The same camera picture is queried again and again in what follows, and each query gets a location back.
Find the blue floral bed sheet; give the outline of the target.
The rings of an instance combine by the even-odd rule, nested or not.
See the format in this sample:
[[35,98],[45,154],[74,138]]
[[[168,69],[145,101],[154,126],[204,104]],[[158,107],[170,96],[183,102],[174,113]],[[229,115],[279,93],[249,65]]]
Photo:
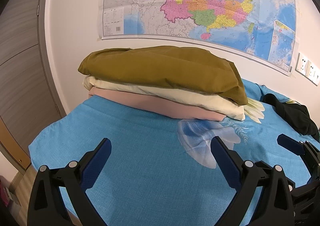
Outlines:
[[214,225],[235,195],[210,151],[214,136],[243,160],[280,165],[296,186],[310,174],[277,137],[319,146],[262,101],[266,86],[247,80],[244,86],[254,104],[243,121],[172,119],[93,96],[40,132],[29,145],[32,165],[64,167],[108,138],[111,155],[87,190],[106,224]]

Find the cream pillow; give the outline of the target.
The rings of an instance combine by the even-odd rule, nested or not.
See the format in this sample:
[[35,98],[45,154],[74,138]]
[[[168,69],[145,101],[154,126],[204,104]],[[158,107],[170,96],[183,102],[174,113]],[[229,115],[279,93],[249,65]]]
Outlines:
[[244,106],[240,106],[232,102],[231,100],[225,99],[216,94],[204,95],[201,93],[186,91],[182,89],[168,89],[142,85],[119,84],[99,80],[93,76],[86,76],[82,84],[87,90],[90,90],[92,87],[96,87],[100,89],[110,89],[114,91],[157,96],[174,102],[178,102],[180,104],[197,106],[206,110],[219,112],[235,120],[245,120]]

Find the black garment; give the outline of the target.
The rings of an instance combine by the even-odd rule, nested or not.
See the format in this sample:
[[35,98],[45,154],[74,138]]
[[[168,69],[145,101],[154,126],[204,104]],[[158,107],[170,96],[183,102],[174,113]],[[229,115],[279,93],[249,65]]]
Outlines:
[[274,94],[264,95],[263,102],[273,106],[274,111],[301,135],[310,135],[319,142],[319,131],[315,122],[310,118],[308,109],[300,104],[280,102]]

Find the pink pillow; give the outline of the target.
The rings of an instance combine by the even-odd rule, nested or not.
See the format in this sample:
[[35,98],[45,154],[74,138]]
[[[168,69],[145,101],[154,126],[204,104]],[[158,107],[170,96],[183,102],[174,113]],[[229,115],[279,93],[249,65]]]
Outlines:
[[204,108],[180,104],[164,98],[142,95],[137,93],[114,91],[92,87],[89,90],[90,97],[96,95],[118,104],[157,113],[173,119],[200,119],[210,121],[222,121],[226,116]]

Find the grey wooden wardrobe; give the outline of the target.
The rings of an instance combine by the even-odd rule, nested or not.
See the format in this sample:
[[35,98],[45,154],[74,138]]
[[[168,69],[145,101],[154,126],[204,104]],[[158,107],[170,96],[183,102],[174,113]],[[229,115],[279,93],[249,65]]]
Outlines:
[[45,4],[9,0],[1,12],[1,152],[20,173],[31,142],[66,115],[49,66]]

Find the colourful wall map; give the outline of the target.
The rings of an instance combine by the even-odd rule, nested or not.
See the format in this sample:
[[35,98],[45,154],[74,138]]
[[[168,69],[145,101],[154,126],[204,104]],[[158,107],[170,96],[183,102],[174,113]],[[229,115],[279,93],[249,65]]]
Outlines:
[[100,0],[99,35],[205,44],[290,75],[296,0]]

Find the olive brown jacket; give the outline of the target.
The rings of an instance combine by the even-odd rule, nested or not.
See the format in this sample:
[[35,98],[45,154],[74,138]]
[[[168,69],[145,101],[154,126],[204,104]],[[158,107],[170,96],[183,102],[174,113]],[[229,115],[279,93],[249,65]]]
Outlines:
[[185,89],[247,104],[235,64],[196,47],[103,49],[86,56],[78,72],[110,82]]

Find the white middle wall socket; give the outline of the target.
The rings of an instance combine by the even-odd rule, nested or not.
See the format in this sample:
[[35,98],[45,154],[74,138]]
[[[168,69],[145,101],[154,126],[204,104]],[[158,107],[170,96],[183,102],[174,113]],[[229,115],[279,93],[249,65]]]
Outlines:
[[306,77],[310,81],[313,81],[313,76],[315,74],[316,69],[318,69],[318,67],[312,61],[309,61],[307,69],[306,69]]

